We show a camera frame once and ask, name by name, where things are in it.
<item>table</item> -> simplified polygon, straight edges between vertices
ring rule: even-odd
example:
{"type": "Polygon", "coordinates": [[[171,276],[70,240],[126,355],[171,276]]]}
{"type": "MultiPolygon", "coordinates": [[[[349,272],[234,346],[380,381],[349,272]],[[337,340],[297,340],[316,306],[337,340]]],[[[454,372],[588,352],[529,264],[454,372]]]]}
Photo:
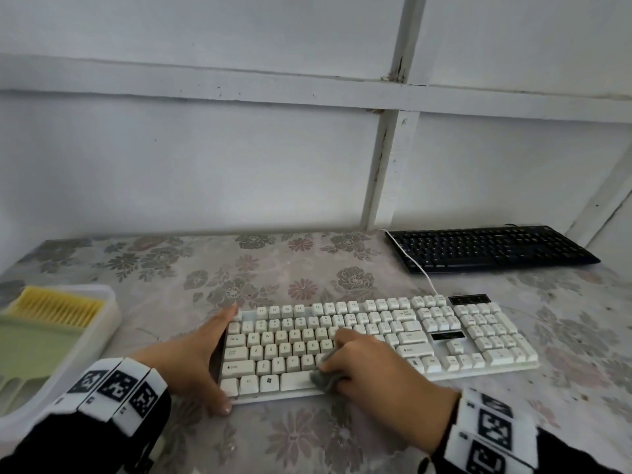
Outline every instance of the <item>table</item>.
{"type": "MultiPolygon", "coordinates": [[[[602,265],[433,275],[439,293],[486,293],[540,353],[541,369],[471,377],[599,462],[632,472],[632,283],[602,265]]],[[[112,286],[124,320],[104,356],[190,332],[237,301],[254,308],[430,294],[378,232],[143,236],[46,241],[0,277],[112,286]]],[[[414,473],[424,454],[342,398],[236,406],[227,418],[174,400],[164,473],[414,473]]]]}

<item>plastic container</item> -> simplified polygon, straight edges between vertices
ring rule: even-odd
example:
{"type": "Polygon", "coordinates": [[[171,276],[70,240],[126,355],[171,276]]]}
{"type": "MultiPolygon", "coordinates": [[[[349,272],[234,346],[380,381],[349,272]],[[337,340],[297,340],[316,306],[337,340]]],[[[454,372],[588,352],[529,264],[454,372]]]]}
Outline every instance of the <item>plastic container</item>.
{"type": "Polygon", "coordinates": [[[22,439],[35,425],[45,406],[73,385],[78,377],[99,356],[122,321],[121,311],[116,304],[116,295],[111,287],[102,284],[75,284],[73,286],[50,286],[52,289],[105,301],[99,313],[84,330],[74,347],[55,368],[43,385],[32,393],[32,397],[20,408],[0,417],[0,442],[22,439]]]}

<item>keyboard cable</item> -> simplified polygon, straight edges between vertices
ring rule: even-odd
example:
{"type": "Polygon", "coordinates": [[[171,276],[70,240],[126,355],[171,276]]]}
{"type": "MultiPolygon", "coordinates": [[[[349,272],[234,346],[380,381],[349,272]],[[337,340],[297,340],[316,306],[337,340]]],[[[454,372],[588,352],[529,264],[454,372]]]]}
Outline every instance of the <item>keyboard cable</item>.
{"type": "Polygon", "coordinates": [[[419,266],[419,263],[418,263],[417,261],[415,261],[413,258],[411,258],[411,257],[408,255],[408,253],[406,252],[406,250],[400,246],[400,244],[399,244],[399,243],[395,240],[395,238],[393,238],[393,237],[392,237],[391,233],[390,233],[387,229],[382,228],[382,229],[378,229],[378,231],[384,231],[386,234],[388,234],[388,235],[389,235],[389,238],[391,238],[391,239],[393,240],[393,243],[395,243],[395,244],[397,245],[397,247],[401,250],[401,252],[402,252],[402,253],[404,253],[404,255],[405,255],[408,259],[410,259],[413,263],[415,263],[415,266],[417,266],[420,270],[422,270],[422,273],[424,273],[424,274],[425,274],[426,279],[428,279],[428,282],[431,284],[432,291],[434,291],[434,293],[438,296],[438,292],[437,292],[437,290],[435,289],[434,285],[432,284],[431,277],[430,277],[430,276],[428,276],[428,273],[427,273],[426,271],[424,271],[424,270],[423,270],[423,268],[422,268],[421,266],[419,266]]]}

